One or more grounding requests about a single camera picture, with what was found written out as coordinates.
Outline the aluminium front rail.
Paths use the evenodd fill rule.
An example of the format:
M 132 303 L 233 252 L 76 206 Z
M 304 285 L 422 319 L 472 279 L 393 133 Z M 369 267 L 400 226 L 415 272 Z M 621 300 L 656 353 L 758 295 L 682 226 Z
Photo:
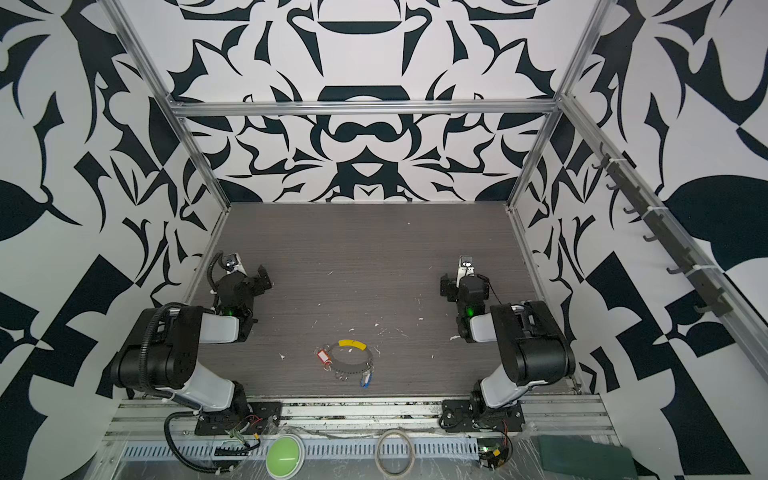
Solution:
M 603 401 L 596 395 L 529 395 L 497 420 L 474 420 L 462 397 L 341 397 L 254 399 L 254 413 L 239 424 L 242 432 L 290 430 L 310 438 L 370 436 L 400 429 L 437 436 L 451 433 L 517 433 L 595 437 L 615 442 L 617 434 Z

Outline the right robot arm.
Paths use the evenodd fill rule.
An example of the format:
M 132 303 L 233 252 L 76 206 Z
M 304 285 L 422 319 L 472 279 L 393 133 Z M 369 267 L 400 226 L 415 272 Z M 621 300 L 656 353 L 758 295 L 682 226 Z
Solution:
M 555 384 L 575 373 L 575 355 L 545 302 L 488 306 L 491 283 L 478 274 L 444 275 L 439 293 L 456 305 L 460 338 L 498 347 L 500 365 L 479 380 L 471 393 L 476 419 L 500 413 L 533 388 Z

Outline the aluminium frame crossbar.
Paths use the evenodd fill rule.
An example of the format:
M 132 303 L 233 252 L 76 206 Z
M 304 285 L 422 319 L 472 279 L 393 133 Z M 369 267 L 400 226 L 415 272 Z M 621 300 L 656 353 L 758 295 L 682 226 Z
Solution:
M 177 117 L 280 116 L 280 115 L 377 115 L 453 113 L 549 113 L 552 99 L 530 100 L 368 100 L 304 102 L 171 102 Z

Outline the metal keyring with yellow tag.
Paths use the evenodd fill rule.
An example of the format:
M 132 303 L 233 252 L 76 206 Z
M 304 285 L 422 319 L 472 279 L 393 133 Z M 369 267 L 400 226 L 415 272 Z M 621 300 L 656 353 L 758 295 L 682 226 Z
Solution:
M 326 346 L 333 362 L 330 370 L 339 380 L 348 380 L 374 371 L 374 356 L 365 343 L 343 339 Z

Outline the green round button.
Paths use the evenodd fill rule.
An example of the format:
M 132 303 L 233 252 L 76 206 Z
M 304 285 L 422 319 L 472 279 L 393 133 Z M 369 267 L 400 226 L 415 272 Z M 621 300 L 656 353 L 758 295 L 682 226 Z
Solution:
M 270 445 L 265 459 L 268 475 L 275 480 L 294 478 L 306 459 L 303 440 L 295 434 L 277 437 Z

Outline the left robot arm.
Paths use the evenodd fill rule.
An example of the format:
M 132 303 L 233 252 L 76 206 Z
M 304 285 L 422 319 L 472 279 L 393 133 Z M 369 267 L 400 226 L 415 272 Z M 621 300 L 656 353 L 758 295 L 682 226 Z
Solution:
M 254 276 L 236 268 L 214 283 L 212 308 L 173 302 L 143 310 L 111 361 L 112 383 L 193 410 L 246 415 L 242 385 L 205 367 L 199 348 L 246 341 L 256 322 L 254 299 L 271 288 L 264 266 Z

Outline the dark green cloth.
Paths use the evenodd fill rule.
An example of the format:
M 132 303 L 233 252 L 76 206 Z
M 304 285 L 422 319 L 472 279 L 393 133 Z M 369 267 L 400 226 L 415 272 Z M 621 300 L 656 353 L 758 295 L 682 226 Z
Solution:
M 566 436 L 537 437 L 543 470 L 585 479 L 637 479 L 629 449 Z

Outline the red key tag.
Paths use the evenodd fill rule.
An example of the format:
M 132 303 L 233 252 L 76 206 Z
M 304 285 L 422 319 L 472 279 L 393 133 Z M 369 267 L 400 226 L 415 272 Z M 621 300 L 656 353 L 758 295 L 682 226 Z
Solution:
M 331 368 L 333 359 L 327 347 L 320 348 L 316 352 L 316 356 L 322 363 L 324 369 L 329 370 Z

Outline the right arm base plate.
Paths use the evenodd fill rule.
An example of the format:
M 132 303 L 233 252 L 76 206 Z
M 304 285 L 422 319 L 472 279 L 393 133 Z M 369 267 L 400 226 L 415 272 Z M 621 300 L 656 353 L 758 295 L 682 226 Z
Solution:
M 438 425 L 449 433 L 481 430 L 521 432 L 526 420 L 519 404 L 501 409 L 481 408 L 470 400 L 443 400 Z

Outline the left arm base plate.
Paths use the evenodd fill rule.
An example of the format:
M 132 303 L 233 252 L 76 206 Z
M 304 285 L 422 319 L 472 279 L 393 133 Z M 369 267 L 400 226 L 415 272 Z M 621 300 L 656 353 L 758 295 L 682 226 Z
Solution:
M 247 407 L 232 407 L 219 412 L 203 412 L 197 420 L 197 436 L 227 435 L 237 430 L 242 434 L 264 434 L 280 425 L 283 404 L 279 401 L 249 402 Z

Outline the black wall hook rack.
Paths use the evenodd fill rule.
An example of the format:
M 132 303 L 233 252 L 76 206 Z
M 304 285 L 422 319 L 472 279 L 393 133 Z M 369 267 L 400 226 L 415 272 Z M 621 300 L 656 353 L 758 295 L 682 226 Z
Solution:
M 601 144 L 599 161 L 593 167 L 605 171 L 611 178 L 609 190 L 618 191 L 627 199 L 629 205 L 624 212 L 647 226 L 650 233 L 643 239 L 648 243 L 659 243 L 671 258 L 673 265 L 666 269 L 667 273 L 684 276 L 699 294 L 703 304 L 695 310 L 720 318 L 733 312 L 723 282 L 717 279 L 718 268 L 696 250 L 693 240 L 635 172 L 630 161 L 611 156 Z

